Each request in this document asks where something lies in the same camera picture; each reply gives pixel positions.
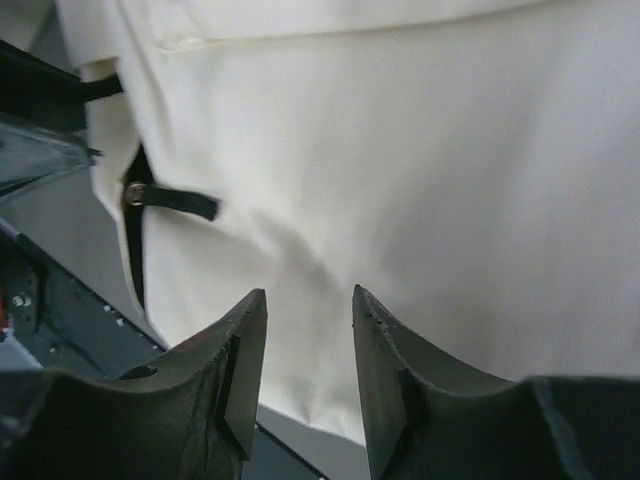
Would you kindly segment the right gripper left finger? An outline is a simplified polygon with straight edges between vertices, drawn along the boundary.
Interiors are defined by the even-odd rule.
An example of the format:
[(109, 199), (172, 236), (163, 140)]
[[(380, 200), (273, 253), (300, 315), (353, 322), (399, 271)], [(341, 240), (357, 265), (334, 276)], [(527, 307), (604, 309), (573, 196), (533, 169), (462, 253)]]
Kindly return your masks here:
[(266, 294), (255, 289), (117, 379), (3, 373), (2, 477), (240, 478), (252, 452), (266, 327)]

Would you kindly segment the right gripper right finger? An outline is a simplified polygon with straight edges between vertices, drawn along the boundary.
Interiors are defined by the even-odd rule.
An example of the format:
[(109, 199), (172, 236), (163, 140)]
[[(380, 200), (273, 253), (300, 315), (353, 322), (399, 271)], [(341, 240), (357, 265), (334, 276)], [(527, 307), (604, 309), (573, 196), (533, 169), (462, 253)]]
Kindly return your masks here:
[(511, 382), (446, 353), (356, 287), (353, 333), (375, 479), (635, 479), (634, 377)]

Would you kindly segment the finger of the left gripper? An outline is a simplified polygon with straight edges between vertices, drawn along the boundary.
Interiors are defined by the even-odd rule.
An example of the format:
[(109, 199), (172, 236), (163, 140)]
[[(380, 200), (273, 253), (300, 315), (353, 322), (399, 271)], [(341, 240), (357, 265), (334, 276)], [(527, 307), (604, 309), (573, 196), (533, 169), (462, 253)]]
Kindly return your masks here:
[(21, 195), (95, 164), (102, 152), (76, 134), (85, 105), (122, 92), (117, 75), (85, 83), (1, 43), (1, 193)]

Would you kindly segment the cream canvas backpack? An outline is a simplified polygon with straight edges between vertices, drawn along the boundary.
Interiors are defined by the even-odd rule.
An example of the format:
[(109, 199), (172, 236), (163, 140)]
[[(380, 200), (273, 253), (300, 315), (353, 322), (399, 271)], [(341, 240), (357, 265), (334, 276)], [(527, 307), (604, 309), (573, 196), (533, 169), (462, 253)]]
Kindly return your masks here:
[(121, 229), (169, 345), (262, 288), (261, 403), (364, 440), (351, 298), (369, 289), (507, 379), (639, 371), (635, 1), (61, 1), (93, 189), (118, 227), (152, 180), (213, 221)]

